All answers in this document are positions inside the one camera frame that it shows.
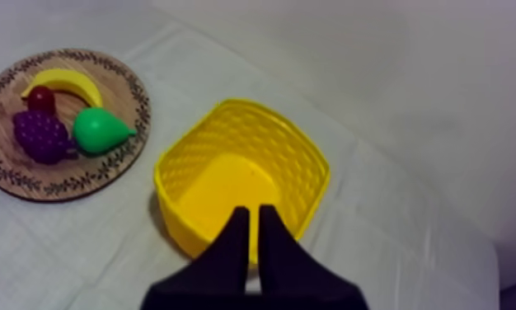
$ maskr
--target green pear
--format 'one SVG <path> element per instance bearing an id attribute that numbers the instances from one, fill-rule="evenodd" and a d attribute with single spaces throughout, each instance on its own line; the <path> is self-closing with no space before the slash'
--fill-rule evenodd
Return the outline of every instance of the green pear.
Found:
<path id="1" fill-rule="evenodd" d="M 102 108 L 82 110 L 73 123 L 73 137 L 87 153 L 103 153 L 133 134 L 135 130 Z"/>

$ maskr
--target table surface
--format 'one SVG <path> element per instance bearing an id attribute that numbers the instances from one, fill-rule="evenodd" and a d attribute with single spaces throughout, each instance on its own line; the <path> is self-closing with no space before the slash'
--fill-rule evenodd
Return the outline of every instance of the table surface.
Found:
<path id="1" fill-rule="evenodd" d="M 429 187 L 221 45 L 165 12 L 119 3 L 0 2 L 0 71 L 43 50 L 99 50 L 142 78 L 152 105 L 143 153 L 108 188 L 62 204 L 0 191 L 0 309 L 135 309 L 152 282 L 186 265 L 164 233 L 153 165 L 233 96 L 271 106 L 324 152 L 331 183 L 301 244 L 372 309 L 497 308 L 493 247 Z M 248 289 L 259 289 L 256 277 Z"/>

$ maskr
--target basket rim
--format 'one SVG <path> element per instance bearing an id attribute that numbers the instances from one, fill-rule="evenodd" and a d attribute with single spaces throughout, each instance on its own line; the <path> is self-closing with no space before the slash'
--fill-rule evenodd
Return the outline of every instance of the basket rim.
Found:
<path id="1" fill-rule="evenodd" d="M 213 242 L 213 240 L 209 240 L 209 238 L 203 236 L 203 234 L 200 232 L 198 225 L 193 224 L 191 221 L 189 221 L 186 217 L 183 217 L 179 214 L 178 209 L 175 207 L 175 202 L 171 199 L 169 194 L 166 193 L 166 190 L 163 187 L 162 183 L 162 176 L 160 173 L 160 164 L 164 161 L 164 159 L 180 144 L 185 140 L 185 138 L 195 132 L 199 129 L 199 127 L 206 121 L 209 120 L 211 117 L 213 117 L 215 114 L 217 114 L 220 110 L 228 108 L 231 105 L 236 106 L 246 106 L 247 109 L 256 109 L 260 110 L 262 113 L 266 113 L 267 115 L 274 116 L 276 118 L 276 123 L 284 126 L 285 128 L 289 129 L 291 132 L 293 132 L 296 137 L 300 140 L 302 144 L 308 148 L 312 155 L 314 162 L 318 163 L 320 168 L 325 171 L 325 175 L 323 179 L 321 180 L 321 188 L 317 192 L 316 197 L 314 198 L 314 201 L 312 203 L 312 207 L 306 212 L 306 215 L 304 217 L 304 220 L 299 224 L 297 232 L 294 234 L 295 240 L 299 240 L 304 232 L 306 231 L 307 227 L 309 226 L 310 222 L 312 221 L 312 218 L 314 214 L 317 211 L 317 208 L 319 207 L 319 204 L 321 202 L 321 199 L 323 198 L 327 186 L 329 185 L 329 181 L 331 179 L 331 170 L 329 167 L 329 163 L 327 162 L 325 156 L 319 149 L 319 147 L 314 144 L 314 142 L 299 128 L 297 125 L 295 125 L 291 120 L 285 118 L 283 115 L 278 113 L 277 111 L 270 109 L 268 106 L 264 106 L 261 103 L 258 103 L 256 101 L 246 99 L 246 98 L 227 98 L 215 105 L 215 107 L 210 110 L 204 117 L 202 117 L 197 124 L 195 124 L 190 130 L 185 132 L 181 138 L 179 138 L 174 144 L 172 144 L 165 152 L 163 152 L 158 161 L 156 162 L 154 166 L 154 183 L 156 185 L 156 191 L 159 196 L 159 198 L 164 199 L 166 202 L 165 206 L 161 206 L 161 208 L 168 208 L 171 214 L 173 214 L 176 217 L 176 220 L 180 222 L 183 226 L 187 227 L 188 230 L 190 230 L 200 241 L 203 241 L 205 243 L 210 244 Z M 256 264 L 256 259 L 249 257 L 249 260 L 251 263 Z"/>

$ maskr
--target plastic fruit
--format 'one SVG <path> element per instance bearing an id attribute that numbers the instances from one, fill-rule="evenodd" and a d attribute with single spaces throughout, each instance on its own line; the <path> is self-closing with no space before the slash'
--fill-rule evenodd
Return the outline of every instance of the plastic fruit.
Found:
<path id="1" fill-rule="evenodd" d="M 31 90 L 39 85 L 53 91 L 71 92 L 80 96 L 89 106 L 102 107 L 102 96 L 98 87 L 87 75 L 78 71 L 60 68 L 41 71 L 35 75 L 21 97 L 27 97 Z"/>
<path id="2" fill-rule="evenodd" d="M 33 87 L 27 97 L 27 107 L 29 110 L 42 110 L 50 115 L 54 115 L 56 113 L 54 94 L 48 87 Z"/>
<path id="3" fill-rule="evenodd" d="M 52 165 L 74 156 L 74 143 L 66 127 L 42 110 L 27 110 L 13 117 L 14 135 L 26 154 L 36 162 Z"/>
<path id="4" fill-rule="evenodd" d="M 73 137 L 88 153 L 103 153 L 132 134 L 136 131 L 102 108 L 82 110 L 73 123 Z"/>

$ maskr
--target banana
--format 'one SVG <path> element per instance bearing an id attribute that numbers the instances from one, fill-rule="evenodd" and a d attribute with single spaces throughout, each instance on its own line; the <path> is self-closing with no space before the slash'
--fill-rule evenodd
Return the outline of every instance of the banana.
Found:
<path id="1" fill-rule="evenodd" d="M 35 75 L 21 97 L 27 98 L 31 89 L 39 85 L 48 87 L 53 91 L 71 92 L 80 96 L 91 107 L 102 107 L 102 96 L 98 87 L 83 73 L 60 68 L 41 71 Z"/>

